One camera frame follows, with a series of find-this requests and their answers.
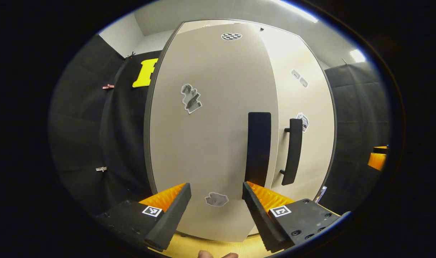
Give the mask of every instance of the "checkered sticker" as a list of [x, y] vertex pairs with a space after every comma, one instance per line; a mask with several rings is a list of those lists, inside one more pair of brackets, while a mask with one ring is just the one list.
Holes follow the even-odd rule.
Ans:
[[237, 40], [237, 39], [240, 39], [241, 37], [242, 37], [242, 34], [239, 34], [239, 33], [224, 33], [221, 35], [221, 38], [226, 40], [226, 41]]
[[162, 209], [148, 206], [141, 213], [146, 214], [146, 215], [150, 215], [153, 217], [157, 217], [159, 214], [161, 214], [161, 211], [162, 211]]
[[291, 211], [285, 205], [270, 209], [270, 211], [272, 212], [272, 214], [274, 214], [275, 217], [280, 217], [291, 213]]

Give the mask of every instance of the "ceiling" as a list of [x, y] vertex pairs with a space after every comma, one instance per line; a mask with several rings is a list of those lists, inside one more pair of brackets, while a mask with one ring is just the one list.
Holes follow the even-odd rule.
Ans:
[[271, 0], [159, 0], [134, 12], [144, 36], [174, 30], [181, 22], [200, 19], [239, 19], [272, 25], [303, 38], [329, 67], [354, 63], [357, 49], [326, 23], [313, 23]]

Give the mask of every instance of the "wooden floor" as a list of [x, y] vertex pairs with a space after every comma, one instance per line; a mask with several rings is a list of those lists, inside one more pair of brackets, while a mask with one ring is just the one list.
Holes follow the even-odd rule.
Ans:
[[259, 234], [250, 235], [243, 242], [220, 242], [182, 235], [175, 233], [162, 254], [174, 258], [196, 258], [200, 250], [210, 252], [214, 258], [221, 258], [228, 253], [237, 253], [239, 258], [262, 258], [273, 254], [266, 251]]

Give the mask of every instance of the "black fabric backdrop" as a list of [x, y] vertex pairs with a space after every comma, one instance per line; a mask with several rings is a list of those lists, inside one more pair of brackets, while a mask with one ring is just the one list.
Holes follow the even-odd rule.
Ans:
[[[148, 87], [132, 83], [141, 61], [160, 52], [124, 59], [96, 35], [57, 83], [48, 121], [53, 160], [70, 194], [93, 215], [151, 195], [143, 152]], [[103, 90], [107, 84], [115, 88]]]
[[326, 69], [337, 116], [336, 152], [319, 203], [343, 214], [353, 211], [380, 171], [367, 165], [372, 148], [390, 137], [390, 106], [379, 75], [368, 62]]

